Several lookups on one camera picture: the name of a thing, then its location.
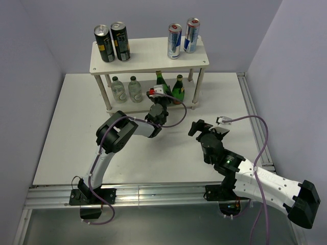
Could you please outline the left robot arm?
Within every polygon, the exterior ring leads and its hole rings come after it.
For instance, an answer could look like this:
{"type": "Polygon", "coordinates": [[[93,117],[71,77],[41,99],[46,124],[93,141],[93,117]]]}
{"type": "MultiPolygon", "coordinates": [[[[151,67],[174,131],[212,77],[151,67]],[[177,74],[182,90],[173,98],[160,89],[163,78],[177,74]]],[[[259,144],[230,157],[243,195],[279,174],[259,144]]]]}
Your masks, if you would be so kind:
{"type": "Polygon", "coordinates": [[[78,186],[71,192],[69,203],[99,204],[107,201],[114,203],[110,196],[113,191],[102,189],[103,177],[110,161],[126,145],[132,135],[153,138],[162,130],[169,115],[167,108],[172,102],[168,95],[150,95],[153,102],[144,119],[133,118],[119,110],[105,121],[96,131],[99,146],[96,159],[85,177],[80,178],[78,186]]]}

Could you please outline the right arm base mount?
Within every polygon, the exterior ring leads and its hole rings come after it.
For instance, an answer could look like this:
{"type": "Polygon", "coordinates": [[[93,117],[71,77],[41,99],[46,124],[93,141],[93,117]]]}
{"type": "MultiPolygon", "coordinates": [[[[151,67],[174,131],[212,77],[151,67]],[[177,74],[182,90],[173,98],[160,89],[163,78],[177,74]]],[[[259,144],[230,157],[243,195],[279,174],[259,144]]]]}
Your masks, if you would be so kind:
{"type": "Polygon", "coordinates": [[[209,202],[217,202],[224,218],[233,219],[241,213],[240,198],[232,190],[221,185],[205,185],[203,198],[209,202]]]}

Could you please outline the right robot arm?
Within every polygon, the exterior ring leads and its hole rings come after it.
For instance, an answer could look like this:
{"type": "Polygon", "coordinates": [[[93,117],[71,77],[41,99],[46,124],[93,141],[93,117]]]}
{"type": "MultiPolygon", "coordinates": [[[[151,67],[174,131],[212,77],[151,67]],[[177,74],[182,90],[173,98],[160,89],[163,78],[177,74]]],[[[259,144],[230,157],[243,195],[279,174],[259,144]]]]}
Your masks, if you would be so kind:
{"type": "Polygon", "coordinates": [[[286,179],[226,149],[222,139],[229,132],[227,129],[200,119],[192,123],[188,135],[196,132],[200,132],[196,140],[201,145],[204,162],[224,176],[215,189],[206,189],[208,201],[251,199],[279,210],[302,228],[313,227],[321,200],[312,182],[286,179]]]}

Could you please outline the clear soda bottle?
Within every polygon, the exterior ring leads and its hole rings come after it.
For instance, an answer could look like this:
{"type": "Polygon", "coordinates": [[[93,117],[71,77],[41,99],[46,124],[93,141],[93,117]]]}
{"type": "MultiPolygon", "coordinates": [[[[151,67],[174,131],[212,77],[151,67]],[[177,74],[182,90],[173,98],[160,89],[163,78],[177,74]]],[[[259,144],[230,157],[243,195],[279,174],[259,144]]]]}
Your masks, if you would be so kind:
{"type": "Polygon", "coordinates": [[[116,102],[124,103],[127,101],[124,84],[117,76],[112,77],[111,91],[116,102]]]}
{"type": "Polygon", "coordinates": [[[134,103],[140,103],[143,100],[142,87],[140,82],[136,79],[135,76],[130,77],[130,82],[128,84],[128,91],[130,99],[134,103]]]}

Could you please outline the silver can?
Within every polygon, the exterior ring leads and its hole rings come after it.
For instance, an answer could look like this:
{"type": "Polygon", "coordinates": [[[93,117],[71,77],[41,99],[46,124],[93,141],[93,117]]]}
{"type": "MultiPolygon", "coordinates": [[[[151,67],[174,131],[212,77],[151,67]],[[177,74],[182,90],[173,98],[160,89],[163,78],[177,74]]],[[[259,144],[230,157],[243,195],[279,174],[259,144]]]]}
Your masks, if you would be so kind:
{"type": "Polygon", "coordinates": [[[182,27],[177,23],[172,23],[169,25],[168,30],[168,57],[177,59],[180,54],[182,27]]]}
{"type": "Polygon", "coordinates": [[[186,32],[184,38],[184,51],[194,53],[196,50],[198,33],[200,28],[200,20],[197,18],[189,18],[186,22],[186,32]]]}

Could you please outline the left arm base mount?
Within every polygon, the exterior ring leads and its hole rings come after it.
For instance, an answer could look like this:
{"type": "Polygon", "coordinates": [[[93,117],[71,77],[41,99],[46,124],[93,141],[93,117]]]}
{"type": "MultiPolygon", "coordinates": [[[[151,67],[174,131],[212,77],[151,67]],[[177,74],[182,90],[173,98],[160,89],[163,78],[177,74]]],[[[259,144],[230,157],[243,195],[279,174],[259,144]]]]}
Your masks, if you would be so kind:
{"type": "Polygon", "coordinates": [[[79,189],[73,189],[69,198],[69,206],[80,207],[80,217],[84,221],[92,223],[93,219],[98,219],[102,214],[104,205],[107,205],[112,210],[112,217],[109,221],[112,221],[115,216],[115,209],[112,204],[115,203],[116,189],[115,188],[98,188],[95,193],[100,196],[101,199],[94,196],[91,192],[90,199],[86,198],[79,189]]]}

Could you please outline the green glass bottle front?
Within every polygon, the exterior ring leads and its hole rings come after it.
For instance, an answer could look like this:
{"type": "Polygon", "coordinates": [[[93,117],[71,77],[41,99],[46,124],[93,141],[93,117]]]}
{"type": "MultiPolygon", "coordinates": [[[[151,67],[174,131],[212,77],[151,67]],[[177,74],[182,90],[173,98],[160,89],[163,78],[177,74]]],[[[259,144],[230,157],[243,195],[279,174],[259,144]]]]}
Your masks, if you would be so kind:
{"type": "Polygon", "coordinates": [[[164,80],[164,78],[162,76],[161,70],[158,70],[155,73],[156,73],[156,77],[157,77],[156,84],[157,85],[162,85],[165,94],[172,96],[170,86],[168,86],[167,83],[165,82],[165,80],[164,80]]]}

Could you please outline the green glass bottle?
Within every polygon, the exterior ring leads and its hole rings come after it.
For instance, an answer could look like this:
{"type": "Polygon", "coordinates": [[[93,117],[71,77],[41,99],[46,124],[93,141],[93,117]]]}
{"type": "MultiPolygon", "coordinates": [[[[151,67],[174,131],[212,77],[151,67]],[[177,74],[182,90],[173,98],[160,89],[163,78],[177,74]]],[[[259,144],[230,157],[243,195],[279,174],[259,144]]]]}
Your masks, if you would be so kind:
{"type": "Polygon", "coordinates": [[[170,86],[168,86],[167,83],[165,82],[165,80],[164,80],[164,78],[162,76],[161,70],[158,70],[155,73],[156,73],[156,77],[157,77],[156,84],[157,85],[162,85],[165,94],[172,96],[170,86]]]}
{"type": "Polygon", "coordinates": [[[181,102],[183,102],[184,96],[185,96],[185,90],[184,90],[184,86],[183,86],[183,76],[182,75],[177,76],[176,83],[172,89],[172,95],[174,98],[176,98],[176,100],[173,101],[173,103],[175,105],[179,105],[179,104],[181,104],[181,102]]]}

